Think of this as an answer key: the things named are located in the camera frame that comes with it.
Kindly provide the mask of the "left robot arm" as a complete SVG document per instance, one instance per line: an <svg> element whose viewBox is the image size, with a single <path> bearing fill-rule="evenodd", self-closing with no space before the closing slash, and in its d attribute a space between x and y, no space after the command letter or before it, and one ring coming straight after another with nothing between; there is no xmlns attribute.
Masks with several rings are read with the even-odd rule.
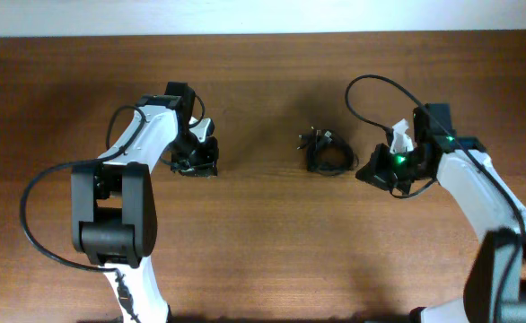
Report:
<svg viewBox="0 0 526 323"><path fill-rule="evenodd" d="M158 220L151 174L169 153L165 163L175 173L216 176L215 125L193 117L198 100L187 83L146 94L118 140L94 164L72 169L72 242L110 283L123 322L170 319L153 270Z"/></svg>

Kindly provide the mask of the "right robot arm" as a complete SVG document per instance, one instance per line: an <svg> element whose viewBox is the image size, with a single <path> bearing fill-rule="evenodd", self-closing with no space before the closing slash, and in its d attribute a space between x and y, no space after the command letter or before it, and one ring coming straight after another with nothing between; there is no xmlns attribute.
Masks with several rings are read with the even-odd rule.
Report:
<svg viewBox="0 0 526 323"><path fill-rule="evenodd" d="M401 120L356 178L397 199L425 180L444 188L472 226L480 248L459 299L411 310L409 322L526 322L526 207L497 174L486 147L460 137L446 103L413 111L414 134Z"/></svg>

